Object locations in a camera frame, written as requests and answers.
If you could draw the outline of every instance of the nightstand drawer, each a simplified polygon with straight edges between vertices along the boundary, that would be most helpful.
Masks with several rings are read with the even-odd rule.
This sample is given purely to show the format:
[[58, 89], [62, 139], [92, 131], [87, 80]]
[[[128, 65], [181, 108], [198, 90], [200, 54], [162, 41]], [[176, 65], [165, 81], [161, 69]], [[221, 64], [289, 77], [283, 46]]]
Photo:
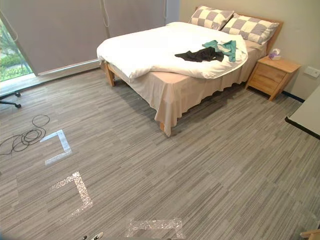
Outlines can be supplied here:
[[274, 92], [278, 85], [279, 83], [273, 81], [272, 79], [257, 74], [253, 76], [250, 82], [250, 86], [269, 95]]
[[286, 73], [279, 69], [264, 64], [259, 64], [255, 72], [256, 75], [265, 76], [273, 81], [280, 83]]

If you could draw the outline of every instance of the gray window shade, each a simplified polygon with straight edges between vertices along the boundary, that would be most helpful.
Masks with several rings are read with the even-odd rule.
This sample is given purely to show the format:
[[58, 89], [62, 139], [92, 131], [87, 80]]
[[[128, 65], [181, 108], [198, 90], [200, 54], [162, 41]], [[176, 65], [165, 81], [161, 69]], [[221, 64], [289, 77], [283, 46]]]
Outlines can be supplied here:
[[[163, 26], [164, 0], [105, 0], [110, 36]], [[0, 0], [33, 70], [42, 73], [97, 58], [107, 38], [100, 0]]]
[[165, 25], [165, 0], [105, 0], [110, 37]]

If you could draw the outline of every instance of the checkered pillow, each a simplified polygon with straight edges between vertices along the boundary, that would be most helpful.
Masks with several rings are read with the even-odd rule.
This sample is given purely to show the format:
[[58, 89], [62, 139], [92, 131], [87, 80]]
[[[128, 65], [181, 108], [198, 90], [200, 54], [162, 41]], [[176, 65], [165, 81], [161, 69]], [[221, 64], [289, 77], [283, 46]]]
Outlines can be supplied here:
[[201, 6], [198, 7], [191, 16], [189, 23], [209, 29], [220, 30], [233, 14], [234, 11], [224, 11]]
[[275, 33], [279, 23], [234, 14], [221, 30], [227, 34], [241, 35], [243, 39], [265, 44]]

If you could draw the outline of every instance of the white duvet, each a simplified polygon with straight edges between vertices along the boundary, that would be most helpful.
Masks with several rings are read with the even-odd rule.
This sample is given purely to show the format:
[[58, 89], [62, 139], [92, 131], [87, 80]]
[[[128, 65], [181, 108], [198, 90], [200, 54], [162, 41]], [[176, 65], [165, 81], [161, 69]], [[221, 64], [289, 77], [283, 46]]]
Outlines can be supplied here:
[[[202, 44], [217, 40], [219, 44], [236, 41], [236, 61], [228, 56], [223, 61], [185, 61], [175, 54], [197, 52]], [[101, 61], [115, 65], [129, 79], [149, 71], [173, 72], [195, 78], [214, 79], [225, 75], [248, 59], [246, 43], [241, 35], [231, 35], [184, 22], [172, 22], [163, 27], [135, 32], [105, 40], [97, 48]]]

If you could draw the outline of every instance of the wooden nightstand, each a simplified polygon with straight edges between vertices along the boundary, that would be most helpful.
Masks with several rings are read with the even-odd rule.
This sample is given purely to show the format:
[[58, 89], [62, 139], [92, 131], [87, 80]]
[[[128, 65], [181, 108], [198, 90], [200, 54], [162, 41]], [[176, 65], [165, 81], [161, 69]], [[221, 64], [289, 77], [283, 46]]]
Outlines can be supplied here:
[[245, 88], [250, 86], [258, 89], [270, 95], [269, 101], [272, 101], [300, 67], [301, 65], [283, 58], [271, 60], [265, 56], [256, 63]]

